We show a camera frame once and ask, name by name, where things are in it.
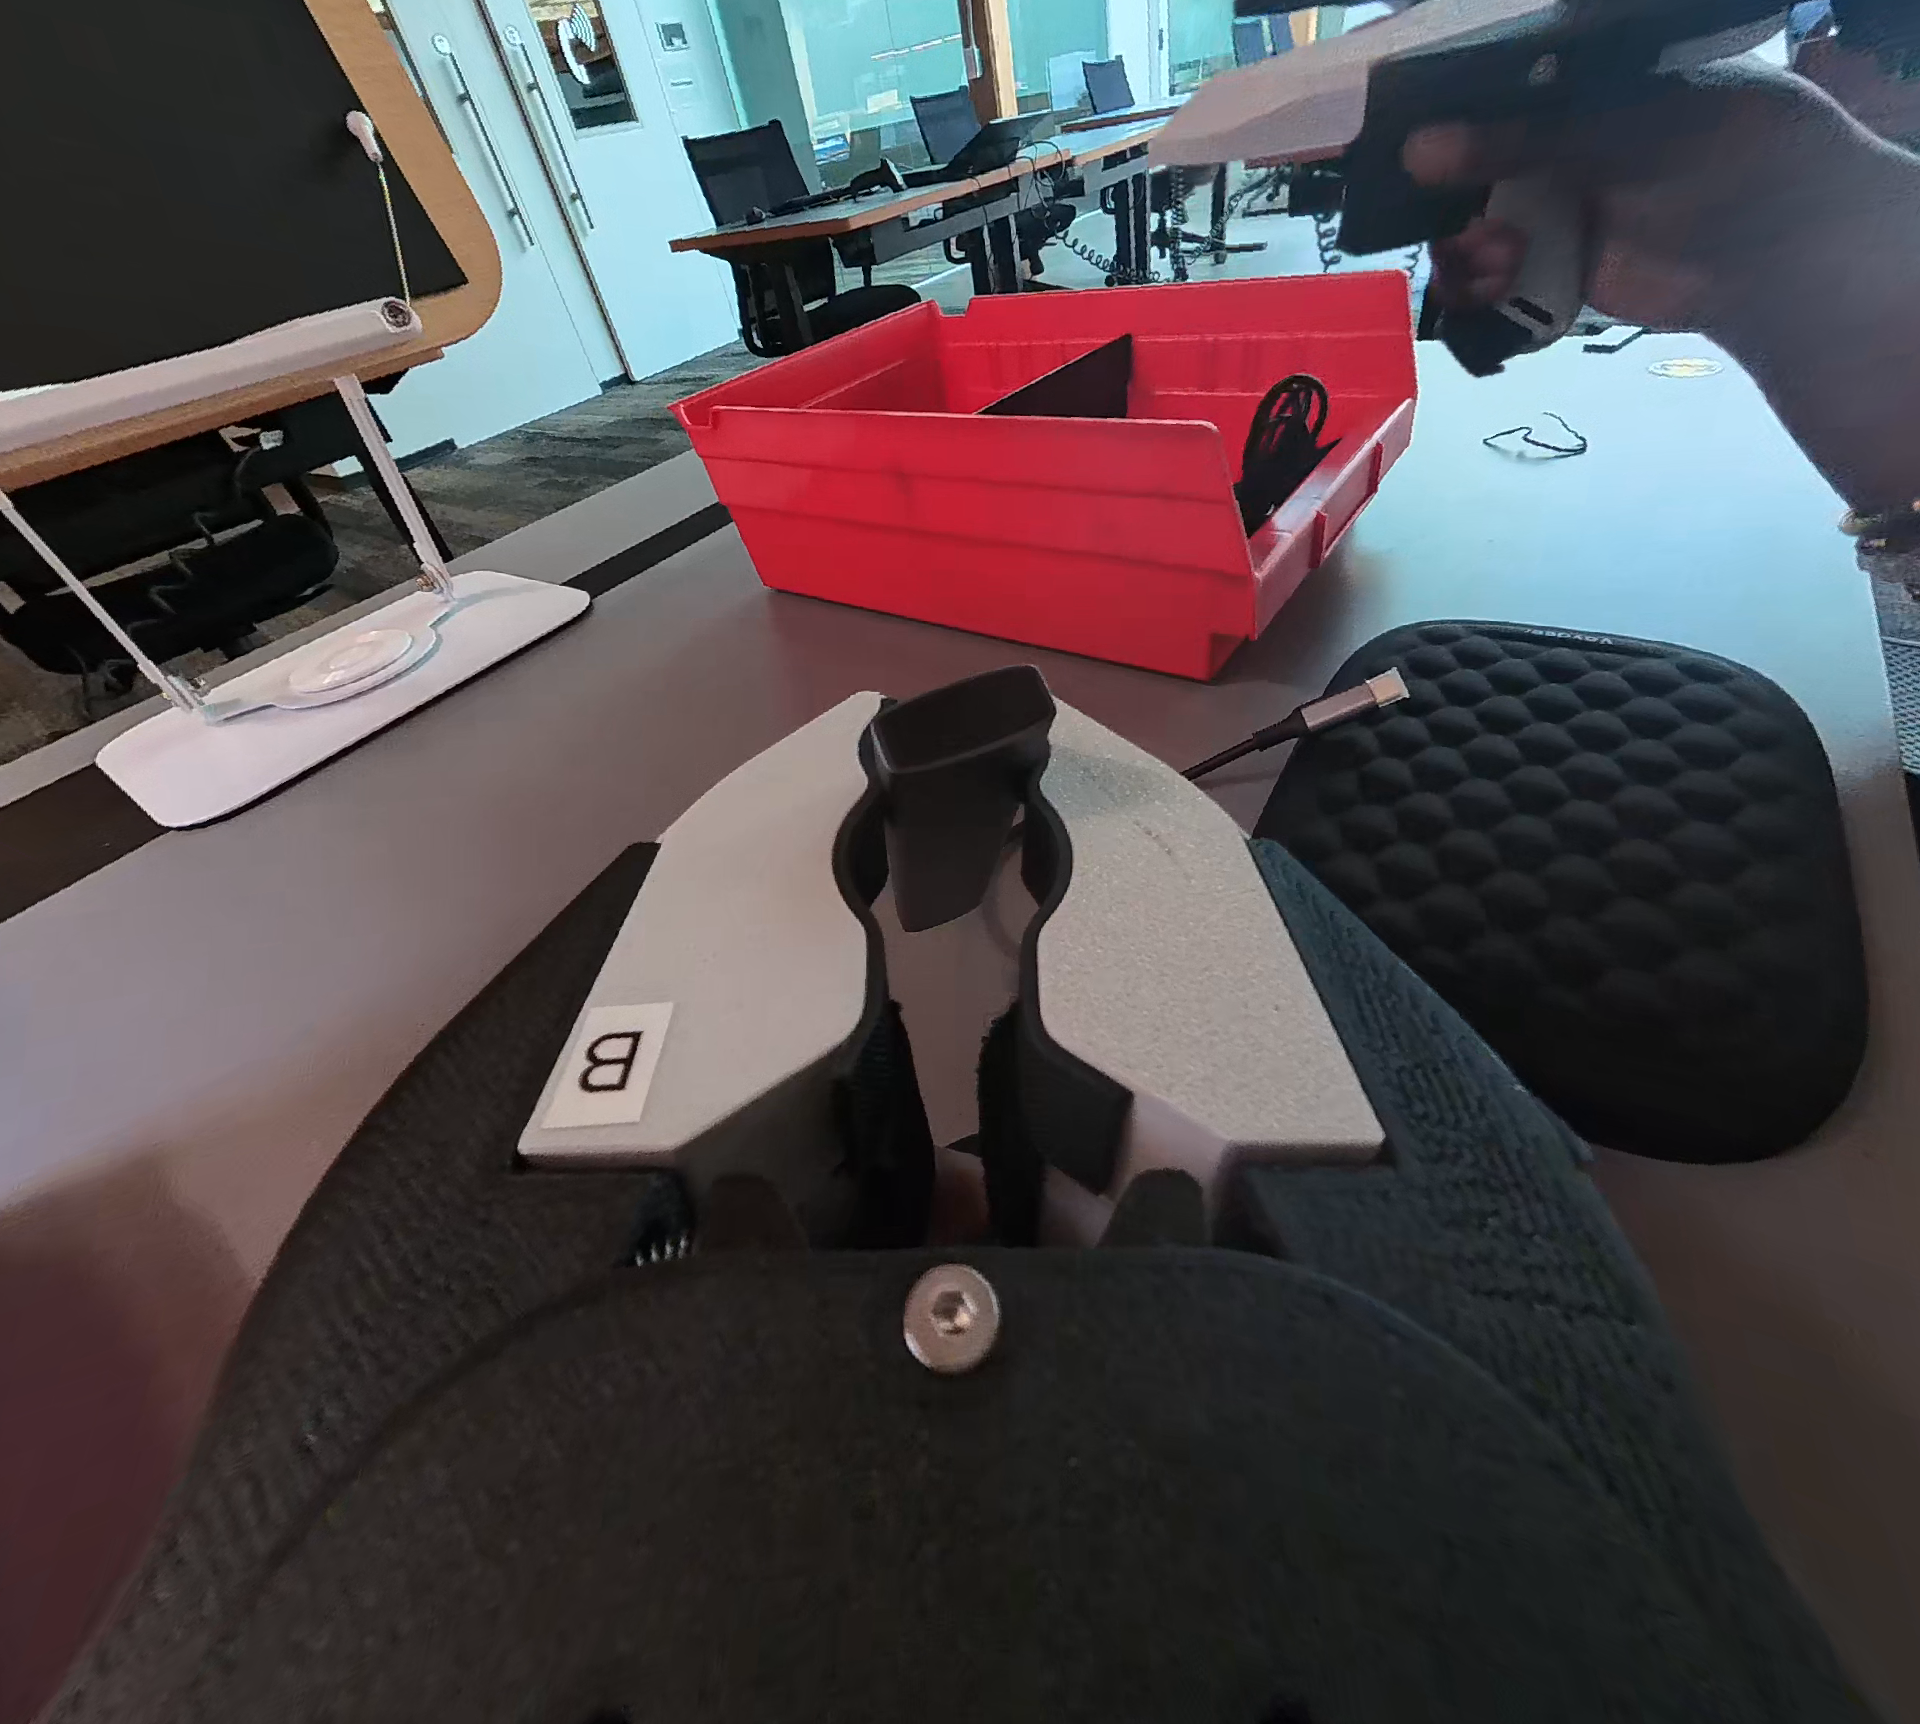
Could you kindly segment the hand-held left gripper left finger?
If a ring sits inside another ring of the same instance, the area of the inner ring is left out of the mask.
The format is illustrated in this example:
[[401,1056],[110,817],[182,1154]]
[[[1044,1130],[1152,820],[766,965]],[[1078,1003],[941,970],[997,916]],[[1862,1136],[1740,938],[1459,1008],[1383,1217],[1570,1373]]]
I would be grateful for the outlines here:
[[873,904],[860,691],[673,820],[523,1124],[532,1168],[653,1171],[697,1214],[768,1185],[827,1248],[912,1248],[932,1136]]

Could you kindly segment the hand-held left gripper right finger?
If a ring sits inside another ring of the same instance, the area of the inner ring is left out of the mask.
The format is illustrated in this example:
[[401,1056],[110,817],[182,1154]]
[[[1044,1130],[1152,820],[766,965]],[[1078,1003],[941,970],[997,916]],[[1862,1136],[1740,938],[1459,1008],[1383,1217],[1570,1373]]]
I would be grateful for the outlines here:
[[1139,1180],[1211,1239],[1256,1168],[1355,1171],[1385,1130],[1247,838],[1060,704],[1020,814],[1032,902],[978,1065],[992,1234],[1089,1247]]

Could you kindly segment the red plastic bin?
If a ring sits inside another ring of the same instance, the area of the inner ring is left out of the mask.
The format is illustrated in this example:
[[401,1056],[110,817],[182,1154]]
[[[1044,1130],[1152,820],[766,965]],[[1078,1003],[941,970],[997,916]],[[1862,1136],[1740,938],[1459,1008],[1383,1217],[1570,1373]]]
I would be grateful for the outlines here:
[[1203,682],[1403,457],[1414,333],[1393,268],[918,303],[673,416],[766,589]]

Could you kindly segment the person's right hand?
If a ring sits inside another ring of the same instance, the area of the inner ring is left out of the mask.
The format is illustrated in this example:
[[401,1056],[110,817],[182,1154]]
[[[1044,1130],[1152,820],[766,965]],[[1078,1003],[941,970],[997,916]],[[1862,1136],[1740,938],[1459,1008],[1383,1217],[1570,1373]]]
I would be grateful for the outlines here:
[[1711,65],[1609,119],[1433,122],[1401,166],[1562,187],[1587,308],[1716,344],[1852,513],[1916,510],[1916,154],[1811,83]]

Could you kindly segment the black honeycomb wrist rest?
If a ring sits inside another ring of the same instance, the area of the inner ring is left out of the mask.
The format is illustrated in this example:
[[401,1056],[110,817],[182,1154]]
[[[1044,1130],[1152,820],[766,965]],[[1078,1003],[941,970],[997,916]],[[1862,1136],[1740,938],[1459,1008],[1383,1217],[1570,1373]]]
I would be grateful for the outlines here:
[[1291,744],[1284,849],[1600,1147],[1743,1164],[1852,1094],[1869,993],[1809,717],[1690,647],[1509,622],[1380,632],[1330,691],[1406,698]]

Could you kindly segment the long wood-edged desk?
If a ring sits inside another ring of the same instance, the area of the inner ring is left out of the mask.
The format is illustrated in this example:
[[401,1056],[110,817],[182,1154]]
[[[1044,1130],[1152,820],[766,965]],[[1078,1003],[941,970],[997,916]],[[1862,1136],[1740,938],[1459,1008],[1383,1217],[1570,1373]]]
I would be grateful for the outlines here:
[[731,259],[731,255],[785,243],[856,241],[881,224],[928,223],[935,241],[958,239],[972,218],[983,223],[1015,217],[1046,203],[1051,177],[1081,180],[1095,190],[1127,183],[1133,166],[1148,160],[1148,148],[1176,117],[1171,105],[1106,119],[1079,120],[1054,139],[1015,154],[1005,166],[972,179],[958,179],[900,193],[877,190],[850,200],[814,200],[811,204],[753,223],[734,223],[671,239],[671,255]]

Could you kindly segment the white stand with clear legs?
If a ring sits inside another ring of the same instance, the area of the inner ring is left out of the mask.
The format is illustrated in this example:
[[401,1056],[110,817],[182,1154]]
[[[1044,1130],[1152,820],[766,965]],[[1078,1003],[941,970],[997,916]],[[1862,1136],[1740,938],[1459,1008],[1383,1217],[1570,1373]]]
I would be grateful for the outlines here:
[[200,686],[168,673],[86,589],[80,575],[5,495],[11,531],[82,612],[148,678],[166,709],[107,741],[96,757],[107,781],[166,831],[192,831],[251,809],[311,777],[425,704],[562,632],[592,608],[587,591],[491,570],[457,575],[433,548],[425,514],[382,439],[366,385],[347,370],[423,338],[406,270],[386,152],[372,119],[343,128],[369,163],[396,256],[397,297],[377,297],[70,385],[4,392],[4,464],[119,422],[176,416],[207,399],[263,392],[295,370],[329,372],[353,439],[397,513],[418,564],[413,589],[342,632]]

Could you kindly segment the black office chair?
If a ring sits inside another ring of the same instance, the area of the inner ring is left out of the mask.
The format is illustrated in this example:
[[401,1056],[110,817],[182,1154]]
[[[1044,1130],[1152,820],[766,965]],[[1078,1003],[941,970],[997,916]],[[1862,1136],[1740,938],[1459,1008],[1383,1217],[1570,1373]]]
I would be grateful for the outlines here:
[[[811,204],[785,128],[774,120],[684,139],[693,183],[718,231],[769,224]],[[854,328],[912,311],[903,284],[841,286],[830,241],[784,241],[721,255],[731,274],[737,336],[758,360],[785,358]]]
[[332,583],[339,548],[293,478],[280,510],[247,453],[177,440],[11,495],[26,525],[156,661],[240,656]]

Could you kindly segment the black panel with wooden frame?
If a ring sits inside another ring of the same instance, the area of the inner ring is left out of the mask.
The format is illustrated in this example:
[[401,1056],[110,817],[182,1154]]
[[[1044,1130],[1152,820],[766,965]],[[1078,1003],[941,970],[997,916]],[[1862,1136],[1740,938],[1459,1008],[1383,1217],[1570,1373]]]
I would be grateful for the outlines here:
[[368,0],[1,0],[1,385],[397,298],[501,297],[494,231]]

